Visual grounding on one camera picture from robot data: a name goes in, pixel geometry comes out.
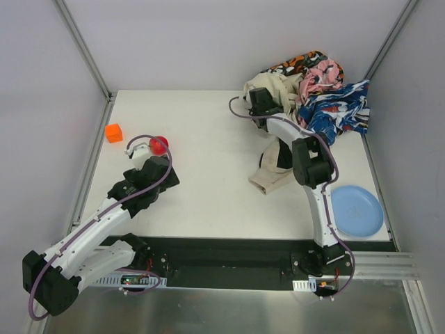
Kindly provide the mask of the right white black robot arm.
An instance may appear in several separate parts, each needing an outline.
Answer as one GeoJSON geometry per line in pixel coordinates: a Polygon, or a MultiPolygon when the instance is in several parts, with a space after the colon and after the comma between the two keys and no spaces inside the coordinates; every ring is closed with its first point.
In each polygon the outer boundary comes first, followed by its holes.
{"type": "Polygon", "coordinates": [[[248,99],[255,125],[275,137],[249,181],[263,194],[292,179],[303,187],[314,226],[314,249],[298,260],[298,266],[308,275],[321,277],[323,270],[345,256],[331,201],[330,185],[338,178],[338,167],[327,139],[301,129],[289,119],[266,88],[251,90],[248,99]]]}

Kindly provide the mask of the beige cloth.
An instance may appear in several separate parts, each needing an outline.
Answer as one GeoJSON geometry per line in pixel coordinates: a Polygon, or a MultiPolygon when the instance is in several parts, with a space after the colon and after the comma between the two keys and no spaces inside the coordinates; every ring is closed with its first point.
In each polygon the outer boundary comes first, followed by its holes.
{"type": "MultiPolygon", "coordinates": [[[[283,107],[288,117],[295,120],[294,112],[300,106],[298,89],[302,78],[302,74],[285,76],[260,73],[244,84],[242,98],[251,103],[249,92],[255,88],[266,88],[273,101],[283,107]]],[[[260,156],[259,169],[248,181],[264,195],[293,182],[292,158],[288,145],[274,137],[260,156]]]]}

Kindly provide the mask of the blue white patterned cloth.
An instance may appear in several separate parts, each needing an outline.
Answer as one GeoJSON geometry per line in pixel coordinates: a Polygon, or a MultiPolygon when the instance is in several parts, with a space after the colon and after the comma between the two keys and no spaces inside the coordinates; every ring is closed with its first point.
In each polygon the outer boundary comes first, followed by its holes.
{"type": "Polygon", "coordinates": [[[349,83],[337,90],[311,95],[298,109],[298,122],[305,129],[324,134],[333,145],[344,132],[366,134],[370,108],[367,103],[370,81],[349,83]]]}

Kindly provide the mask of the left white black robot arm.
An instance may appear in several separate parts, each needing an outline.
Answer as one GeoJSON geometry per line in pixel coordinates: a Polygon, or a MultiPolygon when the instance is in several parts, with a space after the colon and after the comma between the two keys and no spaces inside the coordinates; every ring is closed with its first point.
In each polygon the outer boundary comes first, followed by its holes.
{"type": "Polygon", "coordinates": [[[80,293],[112,271],[153,276],[149,246],[133,233],[96,251],[117,227],[146,210],[179,178],[168,156],[148,158],[142,168],[124,172],[90,218],[42,253],[29,251],[22,260],[23,288],[29,293],[28,312],[34,321],[57,316],[80,293]]]}

